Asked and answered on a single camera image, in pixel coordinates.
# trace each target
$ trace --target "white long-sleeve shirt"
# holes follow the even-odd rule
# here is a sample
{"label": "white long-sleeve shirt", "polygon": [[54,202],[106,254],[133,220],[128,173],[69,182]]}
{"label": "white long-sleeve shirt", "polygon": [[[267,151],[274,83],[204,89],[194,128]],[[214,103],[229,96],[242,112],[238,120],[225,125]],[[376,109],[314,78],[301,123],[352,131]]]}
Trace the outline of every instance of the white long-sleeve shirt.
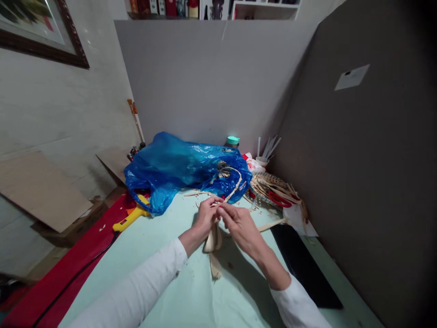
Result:
{"label": "white long-sleeve shirt", "polygon": [[[186,261],[176,238],[101,295],[69,328],[137,328]],[[331,328],[295,277],[287,289],[271,293],[286,327]]]}

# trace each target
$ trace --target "cable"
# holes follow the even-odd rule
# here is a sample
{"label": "cable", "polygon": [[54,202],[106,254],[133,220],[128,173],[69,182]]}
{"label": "cable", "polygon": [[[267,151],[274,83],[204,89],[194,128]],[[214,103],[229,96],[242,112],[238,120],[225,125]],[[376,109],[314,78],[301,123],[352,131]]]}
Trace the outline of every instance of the cable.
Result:
{"label": "cable", "polygon": [[115,240],[118,238],[118,235],[120,234],[119,231],[115,231],[114,233],[114,237],[111,241],[111,243],[104,249],[102,250],[99,254],[97,254],[91,261],[89,261],[78,273],[76,273],[74,275],[73,278],[71,278],[71,280],[68,282],[68,284],[65,285],[65,287],[60,291],[60,293],[58,294],[58,296],[56,296],[56,298],[50,303],[50,305],[48,307],[46,307],[46,309],[44,310],[43,313],[41,313],[41,315],[38,317],[38,319],[35,321],[35,323],[33,324],[32,328],[36,328],[36,326],[40,323],[41,319],[47,314],[47,312],[50,311],[50,309],[53,307],[53,305],[55,305],[55,303],[58,301],[58,299],[62,296],[62,294],[67,290],[67,288],[73,283],[73,281],[76,280],[77,277],[79,277],[81,275],[82,272],[84,272],[100,255],[102,255],[104,252],[106,252],[115,242]]}

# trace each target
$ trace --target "black mat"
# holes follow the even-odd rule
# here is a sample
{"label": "black mat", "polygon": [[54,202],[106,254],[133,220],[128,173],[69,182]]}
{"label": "black mat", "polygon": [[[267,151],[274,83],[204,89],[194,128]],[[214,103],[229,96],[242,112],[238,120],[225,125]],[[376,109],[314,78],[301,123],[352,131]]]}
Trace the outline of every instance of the black mat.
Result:
{"label": "black mat", "polygon": [[299,280],[317,307],[343,308],[298,233],[289,225],[276,225],[271,231],[288,270]]}

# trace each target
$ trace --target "picture frame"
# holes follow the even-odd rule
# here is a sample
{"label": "picture frame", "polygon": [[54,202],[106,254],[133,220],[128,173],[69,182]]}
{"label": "picture frame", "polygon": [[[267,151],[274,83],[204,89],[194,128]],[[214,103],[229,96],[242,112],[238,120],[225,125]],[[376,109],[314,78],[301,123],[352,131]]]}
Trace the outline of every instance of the picture frame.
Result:
{"label": "picture frame", "polygon": [[0,46],[90,67],[65,0],[0,0]]}

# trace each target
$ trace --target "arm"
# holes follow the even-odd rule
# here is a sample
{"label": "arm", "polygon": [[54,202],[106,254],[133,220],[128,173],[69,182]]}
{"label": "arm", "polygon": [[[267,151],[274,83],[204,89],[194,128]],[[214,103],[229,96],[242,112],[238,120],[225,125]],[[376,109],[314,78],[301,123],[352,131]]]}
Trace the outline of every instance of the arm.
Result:
{"label": "arm", "polygon": [[247,209],[222,204],[217,214],[223,217],[232,238],[264,274],[284,324],[290,328],[330,328],[308,293],[279,262],[255,226]]}
{"label": "arm", "polygon": [[161,294],[191,254],[208,237],[216,218],[211,197],[200,203],[195,224],[140,264],[123,281],[103,293],[70,324],[70,328],[136,328],[146,318]]}

